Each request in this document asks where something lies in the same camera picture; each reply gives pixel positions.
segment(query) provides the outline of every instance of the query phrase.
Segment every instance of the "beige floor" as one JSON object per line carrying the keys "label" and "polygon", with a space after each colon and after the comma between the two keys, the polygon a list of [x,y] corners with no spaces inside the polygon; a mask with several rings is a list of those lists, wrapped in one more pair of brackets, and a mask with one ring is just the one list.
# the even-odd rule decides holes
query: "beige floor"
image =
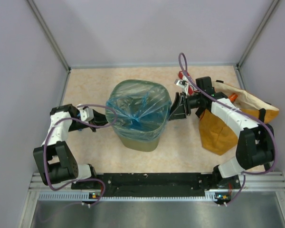
{"label": "beige floor", "polygon": [[[179,67],[73,69],[64,104],[105,105],[113,88],[126,79],[161,83],[173,101],[175,92],[181,92],[174,84],[178,71]],[[190,66],[189,73],[193,78],[210,76],[212,80],[239,86],[233,66]],[[215,165],[233,157],[235,148],[222,156],[203,149],[198,124],[194,114],[185,120],[168,122],[153,152],[124,147],[111,128],[96,133],[90,129],[72,132],[67,144],[79,164],[90,163],[97,172],[211,172]]]}

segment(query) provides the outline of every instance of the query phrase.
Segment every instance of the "bin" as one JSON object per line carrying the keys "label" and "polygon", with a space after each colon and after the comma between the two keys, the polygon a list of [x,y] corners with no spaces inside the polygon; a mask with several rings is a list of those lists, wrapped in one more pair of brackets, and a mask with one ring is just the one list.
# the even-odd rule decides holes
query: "bin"
{"label": "bin", "polygon": [[[106,105],[117,113],[113,129],[124,146],[144,152],[156,149],[171,106],[164,86],[150,81],[125,80],[114,88]],[[111,123],[113,112],[107,109],[105,115]]]}

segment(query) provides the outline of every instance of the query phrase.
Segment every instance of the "blue plastic bag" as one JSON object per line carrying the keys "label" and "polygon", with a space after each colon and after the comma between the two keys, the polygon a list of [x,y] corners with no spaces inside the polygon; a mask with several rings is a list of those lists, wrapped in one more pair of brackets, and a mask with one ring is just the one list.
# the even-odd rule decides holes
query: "blue plastic bag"
{"label": "blue plastic bag", "polygon": [[[118,135],[152,141],[161,135],[167,123],[171,100],[167,89],[158,83],[126,80],[114,88],[106,106],[117,113],[113,129]],[[108,109],[106,118],[109,123],[114,119]]]}

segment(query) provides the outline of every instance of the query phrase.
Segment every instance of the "white wall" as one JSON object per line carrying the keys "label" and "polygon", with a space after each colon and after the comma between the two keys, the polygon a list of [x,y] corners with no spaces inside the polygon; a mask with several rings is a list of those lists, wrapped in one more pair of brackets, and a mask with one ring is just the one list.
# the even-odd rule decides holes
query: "white wall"
{"label": "white wall", "polygon": [[247,88],[280,108],[272,122],[280,150],[278,167],[285,175],[285,0],[282,0],[245,62]]}
{"label": "white wall", "polygon": [[237,63],[270,0],[35,0],[71,67]]}
{"label": "white wall", "polygon": [[66,71],[24,0],[0,0],[0,228],[19,221]]}

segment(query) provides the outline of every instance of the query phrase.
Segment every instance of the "purple cable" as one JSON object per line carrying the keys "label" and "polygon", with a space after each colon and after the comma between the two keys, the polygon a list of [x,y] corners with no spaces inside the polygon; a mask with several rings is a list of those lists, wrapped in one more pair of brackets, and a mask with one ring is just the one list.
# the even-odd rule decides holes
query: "purple cable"
{"label": "purple cable", "polygon": [[[181,63],[181,57],[182,57],[182,56],[183,56],[184,61],[185,61],[185,68],[186,68],[186,70],[184,69],[184,67],[183,67],[183,65],[182,65],[182,63]],[[187,67],[187,66],[188,66],[188,65],[187,65],[187,60],[186,60],[185,54],[182,53],[182,52],[179,54],[179,64],[180,64],[180,67],[181,67],[181,70],[182,70],[183,74],[186,76],[186,78],[189,80],[189,82],[190,82],[195,88],[197,88],[198,91],[200,91],[203,95],[205,95],[205,96],[206,96],[207,98],[209,98],[211,101],[217,102],[218,104],[220,104],[220,105],[222,105],[222,106],[224,106],[224,107],[226,107],[226,108],[228,108],[228,109],[232,109],[232,108],[229,107],[228,105],[226,105],[226,104],[224,104],[224,103],[218,101],[217,99],[215,99],[215,98],[213,98],[212,96],[208,95],[207,93],[205,93],[203,90],[201,90],[200,88],[198,88],[198,87],[196,86],[196,84],[193,82],[191,76],[189,76],[189,75],[187,74],[187,69],[188,69],[188,67]],[[237,113],[240,113],[240,114],[242,114],[242,115],[244,115],[244,116],[247,116],[247,117],[249,117],[250,119],[252,119],[252,120],[258,122],[260,125],[262,125],[262,126],[268,131],[269,136],[270,136],[270,138],[271,138],[271,140],[272,140],[272,143],[273,143],[273,145],[274,145],[274,151],[275,151],[275,154],[274,154],[274,162],[273,162],[272,166],[271,166],[268,170],[266,170],[266,171],[264,171],[264,172],[246,172],[246,171],[244,171],[244,172],[242,172],[242,173],[251,174],[251,175],[260,175],[260,174],[266,174],[266,173],[271,172],[272,170],[274,170],[274,168],[275,168],[275,166],[276,166],[276,161],[277,161],[277,157],[278,157],[277,144],[276,144],[274,135],[272,134],[271,130],[266,126],[266,124],[264,124],[262,121],[260,121],[259,119],[255,118],[254,116],[249,115],[249,114],[247,114],[247,113],[244,113],[244,112],[242,112],[242,111],[240,111],[240,110],[234,110],[234,111],[237,112]]]}
{"label": "purple cable", "polygon": [[[81,120],[78,120],[78,119],[76,119],[76,118],[72,118],[72,117],[63,118],[63,119],[61,119],[61,120],[58,120],[58,121],[55,123],[55,125],[61,123],[61,122],[64,121],[64,120],[74,120],[74,121],[80,122],[80,123],[82,123],[82,124],[85,124],[85,125],[87,125],[87,126],[89,126],[89,127],[105,128],[105,127],[110,127],[110,126],[112,126],[112,125],[116,122],[116,120],[117,120],[117,114],[116,114],[116,112],[114,111],[114,109],[112,109],[112,108],[110,108],[110,107],[107,107],[107,106],[104,106],[104,105],[98,105],[98,104],[87,104],[87,105],[86,105],[86,104],[81,104],[81,105],[78,105],[77,107],[78,107],[78,108],[80,108],[80,107],[100,107],[100,108],[105,108],[105,109],[108,109],[108,110],[112,111],[113,114],[114,114],[114,116],[115,116],[115,118],[114,118],[114,120],[113,120],[111,123],[109,123],[109,124],[107,124],[107,125],[105,125],[105,126],[97,126],[97,125],[89,124],[89,123],[83,122],[83,121],[81,121]],[[55,189],[55,188],[53,187],[53,185],[51,184],[51,181],[50,181],[49,175],[48,175],[47,145],[48,145],[48,141],[49,141],[49,139],[50,139],[50,137],[51,137],[51,135],[52,135],[52,133],[53,133],[53,130],[54,130],[54,128],[55,128],[55,125],[54,125],[54,127],[52,127],[52,128],[50,129],[50,131],[49,131],[49,133],[48,133],[48,135],[47,135],[47,137],[46,137],[46,140],[45,140],[45,142],[44,142],[44,148],[43,148],[43,164],[44,164],[44,170],[45,170],[45,175],[46,175],[47,184],[48,184],[49,188],[52,189],[53,191],[58,191],[58,190],[64,188],[66,185],[68,185],[68,184],[70,184],[70,183],[72,183],[72,182],[75,182],[75,181],[76,181],[76,182],[84,182],[84,181],[97,181],[97,182],[100,182],[100,183],[102,184],[102,186],[103,186],[103,190],[102,190],[102,192],[101,192],[99,198],[98,198],[94,203],[91,204],[91,206],[95,206],[97,203],[99,203],[100,199],[103,197],[103,195],[104,195],[104,193],[105,193],[105,183],[104,183],[102,180],[96,179],[96,178],[88,178],[88,179],[84,179],[84,180],[71,180],[71,181],[69,181],[68,183],[62,185],[61,187],[59,187],[59,188],[57,188],[57,189]],[[81,202],[74,202],[74,203],[70,203],[70,204],[65,205],[63,208],[57,210],[51,217],[47,218],[46,220],[41,219],[41,214],[40,214],[40,211],[39,211],[39,212],[38,212],[39,220],[40,220],[42,223],[48,222],[48,221],[50,221],[54,216],[56,216],[57,214],[59,214],[60,212],[62,212],[65,208],[67,208],[67,207],[69,207],[69,206],[72,206],[72,205],[77,205],[77,204],[81,204]]]}
{"label": "purple cable", "polygon": [[241,191],[243,190],[244,185],[246,183],[246,176],[245,176],[245,174],[243,176],[244,176],[244,178],[243,178],[243,183],[242,183],[241,188],[238,190],[237,194],[228,203],[226,203],[226,206],[228,206],[230,203],[232,203],[239,196]]}
{"label": "purple cable", "polygon": [[[100,107],[100,108],[105,108],[105,109],[108,109],[108,110],[110,110],[111,112],[113,112],[115,118],[114,118],[114,120],[113,120],[111,123],[109,123],[109,124],[107,124],[107,125],[105,125],[105,126],[97,126],[97,125],[89,124],[89,123],[83,122],[83,121],[78,120],[78,119],[73,118],[73,117],[68,117],[68,118],[60,119],[60,120],[58,120],[58,121],[55,123],[55,125],[61,123],[62,121],[65,121],[65,120],[74,120],[74,121],[80,122],[80,123],[82,123],[82,124],[85,124],[85,125],[87,125],[87,126],[89,126],[89,127],[105,128],[105,127],[110,127],[110,126],[112,126],[112,125],[116,122],[116,120],[117,120],[117,114],[116,114],[116,112],[115,112],[112,108],[107,107],[107,106],[104,106],[104,105],[98,105],[98,104],[87,104],[87,105],[86,105],[86,104],[81,104],[81,105],[79,105],[79,106],[77,106],[77,107],[78,107],[78,108],[80,108],[80,107]],[[47,134],[46,140],[45,140],[45,142],[44,142],[44,148],[43,148],[44,172],[45,172],[45,175],[46,175],[46,180],[47,180],[47,184],[48,184],[49,188],[52,189],[53,191],[58,191],[58,190],[64,188],[66,185],[68,185],[68,184],[70,184],[70,183],[73,183],[73,182],[75,182],[75,181],[89,181],[90,179],[85,179],[85,180],[71,180],[71,181],[67,182],[66,184],[62,185],[61,187],[59,187],[59,188],[57,188],[57,189],[55,189],[55,188],[53,187],[53,185],[51,184],[51,181],[50,181],[49,175],[48,175],[47,145],[48,145],[48,141],[49,141],[49,139],[50,139],[50,137],[51,137],[51,135],[52,135],[52,133],[53,133],[54,128],[55,128],[55,126],[52,127],[51,130],[49,131],[49,133]]]}
{"label": "purple cable", "polygon": [[[97,181],[97,182],[100,182],[103,186],[103,190],[100,194],[100,196],[98,197],[98,199],[96,201],[93,201],[93,203],[91,203],[90,205],[91,206],[95,206],[95,204],[99,203],[100,199],[103,197],[104,193],[105,193],[105,183],[100,180],[100,179],[96,179],[96,178],[89,178],[89,179],[84,179],[84,180],[78,180],[77,182],[82,182],[82,181]],[[56,215],[58,215],[59,213],[61,213],[64,209],[70,207],[70,206],[73,206],[73,205],[78,205],[78,204],[82,204],[81,202],[74,202],[74,203],[69,203],[67,205],[65,205],[63,208],[61,209],[58,209],[57,211],[54,212],[54,214],[52,214],[49,218],[47,219],[42,219],[41,218],[41,211],[38,210],[38,218],[39,218],[39,221],[41,223],[46,223],[48,221],[50,221],[53,217],[55,217]]]}

